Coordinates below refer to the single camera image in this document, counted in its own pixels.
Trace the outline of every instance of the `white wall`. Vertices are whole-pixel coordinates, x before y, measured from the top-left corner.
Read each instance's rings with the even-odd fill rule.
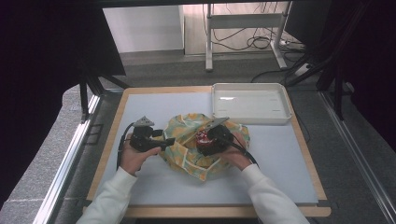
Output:
[[[116,7],[104,12],[119,53],[184,49],[180,6]]]

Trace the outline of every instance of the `yellow cloth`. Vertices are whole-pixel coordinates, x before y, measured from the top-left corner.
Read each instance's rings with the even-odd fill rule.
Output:
[[[161,152],[161,157],[169,166],[177,171],[186,172],[205,181],[209,175],[221,172],[228,168],[228,162],[216,156],[205,157],[198,152],[195,134],[201,131],[212,119],[203,114],[178,115],[169,120],[168,126],[163,131],[164,138],[176,138],[173,146]],[[231,133],[240,132],[249,143],[248,128],[241,124],[225,121],[222,123]]]

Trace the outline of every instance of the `plastic container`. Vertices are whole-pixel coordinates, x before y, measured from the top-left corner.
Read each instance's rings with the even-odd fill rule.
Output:
[[[278,83],[218,83],[212,86],[213,117],[282,125],[291,118],[287,97],[285,87]]]

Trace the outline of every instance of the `wooden table edge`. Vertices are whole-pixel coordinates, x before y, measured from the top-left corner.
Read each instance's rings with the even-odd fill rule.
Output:
[[[117,130],[120,126],[120,119],[125,109],[126,102],[130,94],[151,94],[151,93],[180,93],[180,92],[211,92],[211,86],[189,86],[189,87],[155,87],[155,88],[129,88],[126,89],[121,97],[119,108],[110,128],[106,144],[96,169],[87,200],[92,201],[103,177],[106,164],[113,147]],[[300,145],[304,160],[311,176],[315,191],[319,200],[327,200],[324,189],[318,178],[318,172],[312,161],[308,147],[304,140],[300,125],[295,118],[292,105],[289,101],[293,116],[291,117],[291,125],[295,131],[297,141]],[[332,212],[330,207],[317,207],[315,205],[298,206],[306,217],[327,217]],[[257,217],[253,206],[129,206],[126,217]]]

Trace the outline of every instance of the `red object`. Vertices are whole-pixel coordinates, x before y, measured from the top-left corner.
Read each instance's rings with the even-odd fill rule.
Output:
[[[205,131],[205,130],[198,132],[195,135],[195,139],[196,139],[196,143],[197,143],[197,147],[198,148],[212,147],[213,146],[213,142],[215,141],[214,139],[210,140],[207,137],[207,131]]]

